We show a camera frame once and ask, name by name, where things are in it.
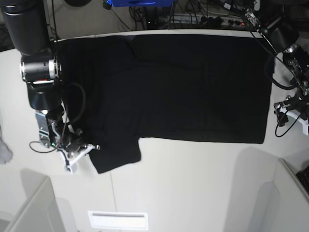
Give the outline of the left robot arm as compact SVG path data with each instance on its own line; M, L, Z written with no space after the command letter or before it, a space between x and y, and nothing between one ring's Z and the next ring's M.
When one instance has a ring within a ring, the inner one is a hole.
M283 65L292 73L290 85L281 86L274 78L271 82L285 89L296 89L294 96L274 104L277 125L284 126L288 122L287 113L293 110L299 112L297 121L309 122L309 54L296 41L299 32L294 28L283 9L279 5L269 4L259 10L253 7L244 9L246 19L254 29L270 45L266 49L272 59L282 54Z

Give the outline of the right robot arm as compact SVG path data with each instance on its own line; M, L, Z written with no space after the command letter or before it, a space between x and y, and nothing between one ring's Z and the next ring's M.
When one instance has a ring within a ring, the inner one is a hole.
M20 73L27 85L28 101L34 109L39 127L39 143L53 147L64 161L68 172L75 172L77 162L99 145L86 143L82 131L71 130L86 109L86 93L78 83L67 86L81 91L81 109L69 119L68 107L63 103L65 85L61 78L62 67L57 49L57 38L51 35L43 0L2 0L4 22L14 47L21 53Z

